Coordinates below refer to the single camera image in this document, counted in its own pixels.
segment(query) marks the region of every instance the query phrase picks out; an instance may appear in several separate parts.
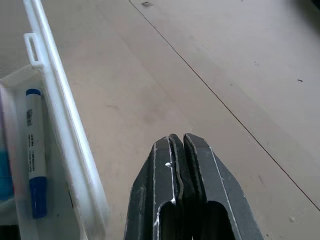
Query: wooden floor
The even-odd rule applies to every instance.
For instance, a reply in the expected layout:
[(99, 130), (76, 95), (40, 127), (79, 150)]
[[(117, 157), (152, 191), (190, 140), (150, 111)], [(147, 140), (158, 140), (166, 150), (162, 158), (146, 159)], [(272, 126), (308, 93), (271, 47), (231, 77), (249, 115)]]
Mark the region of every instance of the wooden floor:
[[(107, 239), (123, 239), (153, 142), (185, 132), (237, 178), (265, 239), (317, 239), (320, 12), (299, 0), (151, 3), (42, 1), (110, 206)], [(3, 77), (28, 64), (30, 27), (22, 1), (0, 5)]]

